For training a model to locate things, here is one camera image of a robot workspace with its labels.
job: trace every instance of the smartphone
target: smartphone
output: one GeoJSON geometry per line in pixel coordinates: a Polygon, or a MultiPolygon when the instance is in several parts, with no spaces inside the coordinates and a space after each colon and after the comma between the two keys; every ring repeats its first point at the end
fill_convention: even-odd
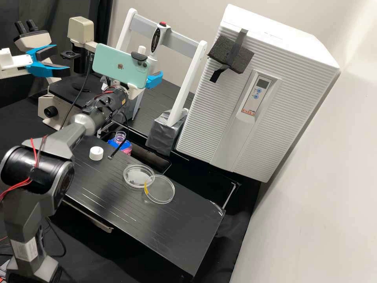
{"type": "Polygon", "coordinates": [[[122,83],[144,88],[149,67],[147,61],[139,62],[132,58],[131,54],[100,43],[95,49],[92,68],[95,72],[122,83]]]}

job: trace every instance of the petri dish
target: petri dish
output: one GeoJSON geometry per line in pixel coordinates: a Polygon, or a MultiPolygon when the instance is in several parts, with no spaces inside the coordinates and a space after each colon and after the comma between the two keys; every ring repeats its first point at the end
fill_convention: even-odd
{"type": "Polygon", "coordinates": [[[149,186],[153,183],[153,170],[143,164],[132,164],[123,171],[124,180],[128,185],[134,188],[142,189],[144,184],[149,186]]]}
{"type": "Polygon", "coordinates": [[[164,175],[151,176],[153,182],[145,184],[144,192],[146,196],[153,202],[158,204],[167,204],[172,201],[176,193],[176,189],[172,181],[164,175]]]}

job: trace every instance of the microscope focus knob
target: microscope focus knob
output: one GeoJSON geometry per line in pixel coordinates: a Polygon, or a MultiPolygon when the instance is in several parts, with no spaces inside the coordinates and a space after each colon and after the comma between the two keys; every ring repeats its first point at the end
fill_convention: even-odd
{"type": "Polygon", "coordinates": [[[46,115],[47,118],[55,117],[58,113],[59,113],[58,109],[53,105],[46,107],[44,109],[44,114],[46,115]]]}

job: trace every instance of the white bottle cap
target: white bottle cap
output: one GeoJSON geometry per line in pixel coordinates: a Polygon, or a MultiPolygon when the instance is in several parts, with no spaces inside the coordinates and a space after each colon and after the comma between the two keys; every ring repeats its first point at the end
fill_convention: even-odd
{"type": "Polygon", "coordinates": [[[94,161],[100,161],[103,157],[103,148],[92,147],[89,152],[89,158],[94,161]]]}
{"type": "Polygon", "coordinates": [[[143,45],[139,45],[138,53],[145,55],[146,48],[143,45]]]}

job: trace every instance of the robotic arm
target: robotic arm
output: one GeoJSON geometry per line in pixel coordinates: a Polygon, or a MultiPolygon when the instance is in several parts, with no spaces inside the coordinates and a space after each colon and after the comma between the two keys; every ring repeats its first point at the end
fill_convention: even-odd
{"type": "Polygon", "coordinates": [[[34,147],[41,150],[37,168],[30,140],[3,157],[0,177],[5,184],[32,180],[3,200],[5,229],[14,254],[7,266],[8,283],[59,281],[62,271],[44,250],[41,221],[55,214],[73,180],[73,148],[111,119],[127,102],[128,93],[125,87],[110,87],[87,103],[82,113],[72,116],[68,126],[48,136],[42,149],[42,138],[35,139],[34,147]]]}

